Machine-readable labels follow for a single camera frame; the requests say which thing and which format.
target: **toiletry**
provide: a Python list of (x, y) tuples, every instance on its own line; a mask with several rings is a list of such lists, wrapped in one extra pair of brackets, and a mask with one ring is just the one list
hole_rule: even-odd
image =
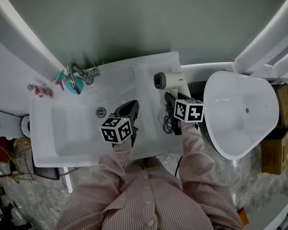
[[(82, 79), (79, 78), (79, 77), (75, 77), (75, 81), (76, 81), (76, 84), (78, 86), (78, 88), (80, 90), (83, 89), (83, 82), (82, 82)], [(65, 87), (72, 93), (76, 94), (76, 92), (73, 90), (70, 82), (69, 82), (69, 79), (68, 77), (64, 74), (64, 70), (62, 70), (60, 72), (60, 74), (58, 75), (58, 78), (57, 80), (55, 81), (55, 84), (56, 85), (59, 85), (61, 87), (61, 89), (64, 91), (64, 87), (63, 87), (63, 84), (62, 82), (64, 83)]]
[(36, 84), (28, 84), (27, 89), (29, 90), (29, 92), (37, 95), (40, 98), (53, 98), (53, 91), (50, 88), (47, 87), (41, 87), (39, 85)]

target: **green wall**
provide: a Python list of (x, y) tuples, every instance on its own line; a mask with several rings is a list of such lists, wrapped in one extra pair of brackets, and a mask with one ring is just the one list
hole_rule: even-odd
[(64, 64), (179, 51), (184, 64), (233, 61), (285, 0), (10, 0)]

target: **marker cube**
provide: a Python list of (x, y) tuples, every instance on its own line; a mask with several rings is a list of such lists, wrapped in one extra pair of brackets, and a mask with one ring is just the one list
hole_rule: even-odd
[(185, 123), (201, 123), (204, 117), (204, 103), (197, 100), (176, 100), (174, 117)]
[(129, 118), (109, 117), (99, 129), (103, 140), (114, 144), (121, 144), (132, 135)]

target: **power cord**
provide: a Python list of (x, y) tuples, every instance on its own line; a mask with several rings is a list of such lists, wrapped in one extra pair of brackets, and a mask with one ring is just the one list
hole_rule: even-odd
[(162, 125), (162, 129), (165, 133), (167, 134), (171, 134), (173, 133), (174, 129), (172, 128), (172, 123), (170, 120), (170, 115), (166, 115), (163, 119), (163, 125)]
[[(195, 128), (198, 129), (200, 127), (200, 125), (198, 123), (195, 123)], [(176, 167), (176, 171), (175, 171), (175, 176), (177, 177), (177, 171), (178, 171), (178, 168), (180, 166), (180, 162), (181, 162), (181, 159), (182, 159), (183, 156), (181, 156), (181, 158), (179, 159), (178, 161), (178, 164), (177, 164), (177, 167)]]
[(175, 171), (175, 176), (176, 176), (176, 177), (177, 177), (177, 171), (178, 171), (178, 168), (179, 168), (181, 159), (182, 159), (182, 156), (181, 156), (181, 158), (179, 159), (178, 164), (177, 164), (177, 167), (176, 167), (176, 171)]

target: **sink basin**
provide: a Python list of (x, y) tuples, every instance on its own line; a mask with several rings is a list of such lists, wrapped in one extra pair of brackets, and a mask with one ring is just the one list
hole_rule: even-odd
[[(177, 152), (179, 137), (162, 130), (166, 115), (164, 92), (154, 87), (153, 76), (161, 71), (181, 71), (177, 52), (139, 57), (105, 64), (93, 85), (84, 85), (80, 95), (62, 92), (52, 84), (55, 98), (30, 100), (30, 128), (37, 167), (79, 167), (97, 165), (102, 154), (112, 152), (99, 126), (120, 105), (138, 100), (135, 121), (137, 138), (130, 159)], [(99, 107), (107, 114), (96, 115)]]
[(238, 160), (278, 122), (278, 101), (268, 81), (218, 71), (204, 91), (205, 121), (211, 141), (225, 158)]

